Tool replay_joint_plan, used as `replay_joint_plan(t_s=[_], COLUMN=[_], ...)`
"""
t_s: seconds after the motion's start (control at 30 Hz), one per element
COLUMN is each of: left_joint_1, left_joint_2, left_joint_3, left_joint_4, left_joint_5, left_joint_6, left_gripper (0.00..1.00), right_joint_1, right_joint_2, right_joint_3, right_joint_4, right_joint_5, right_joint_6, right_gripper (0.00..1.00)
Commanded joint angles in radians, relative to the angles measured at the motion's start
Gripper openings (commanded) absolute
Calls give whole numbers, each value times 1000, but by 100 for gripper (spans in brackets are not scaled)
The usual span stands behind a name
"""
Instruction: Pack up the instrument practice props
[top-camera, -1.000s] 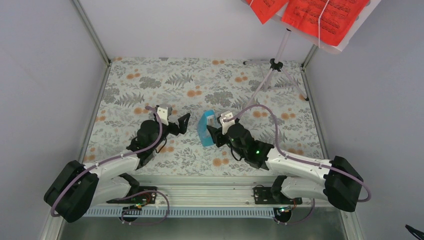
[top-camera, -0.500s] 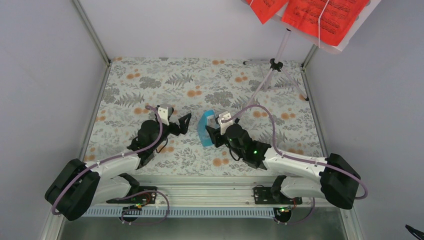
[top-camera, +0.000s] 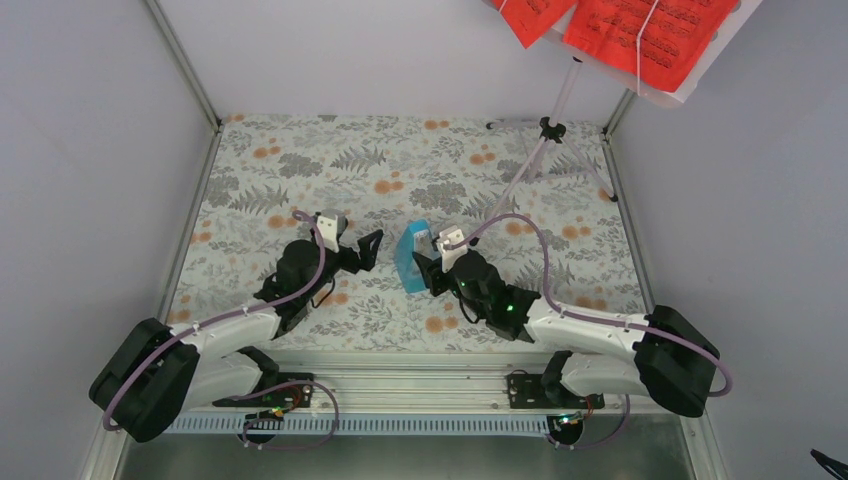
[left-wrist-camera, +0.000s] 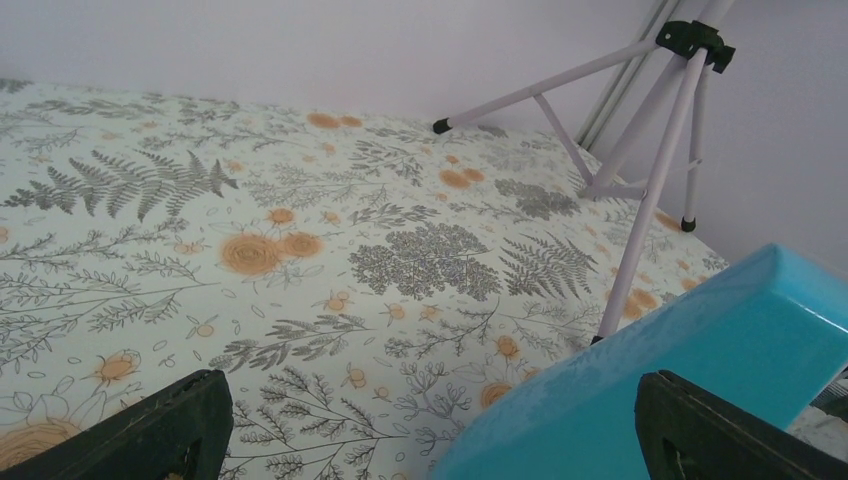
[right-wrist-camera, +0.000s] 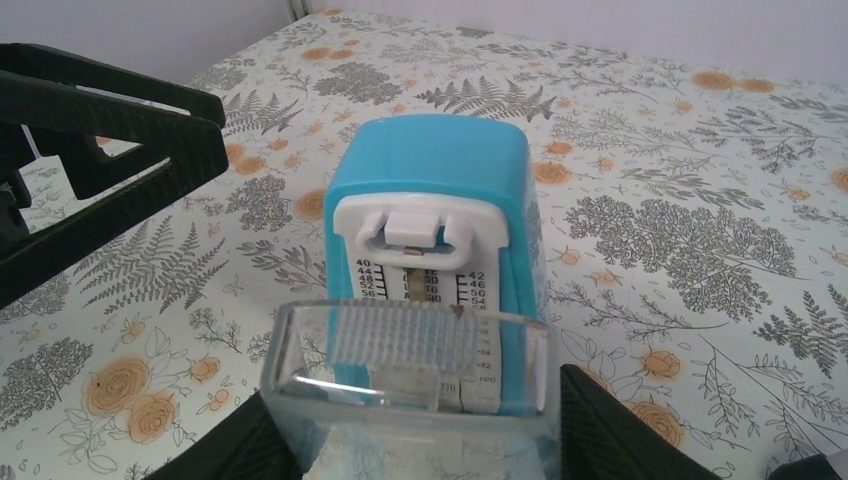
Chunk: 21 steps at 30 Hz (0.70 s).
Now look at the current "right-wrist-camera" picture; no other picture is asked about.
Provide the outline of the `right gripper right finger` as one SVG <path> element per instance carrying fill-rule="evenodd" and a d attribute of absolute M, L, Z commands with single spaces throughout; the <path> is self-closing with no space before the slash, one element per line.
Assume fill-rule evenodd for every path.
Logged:
<path fill-rule="evenodd" d="M 560 384 L 563 479 L 717 477 L 663 439 L 579 367 L 561 366 Z"/>

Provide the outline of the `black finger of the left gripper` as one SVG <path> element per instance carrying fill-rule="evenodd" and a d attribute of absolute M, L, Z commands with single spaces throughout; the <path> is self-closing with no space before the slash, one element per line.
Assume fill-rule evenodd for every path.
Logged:
<path fill-rule="evenodd" d="M 32 43 L 1 47 L 1 303 L 226 171 L 211 93 Z M 31 232 L 22 170 L 56 156 L 85 207 Z"/>

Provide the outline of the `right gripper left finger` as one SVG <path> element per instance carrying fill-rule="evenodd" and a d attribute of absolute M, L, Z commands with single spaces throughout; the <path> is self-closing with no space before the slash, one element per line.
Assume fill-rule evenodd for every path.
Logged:
<path fill-rule="evenodd" d="M 298 465 L 261 396 L 253 394 L 150 480 L 300 479 Z"/>

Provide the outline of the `clear metronome cover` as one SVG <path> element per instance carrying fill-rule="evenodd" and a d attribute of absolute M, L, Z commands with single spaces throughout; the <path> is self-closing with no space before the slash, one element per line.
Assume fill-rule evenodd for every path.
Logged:
<path fill-rule="evenodd" d="M 283 305 L 261 398 L 309 479 L 557 479 L 550 327 L 435 303 Z"/>

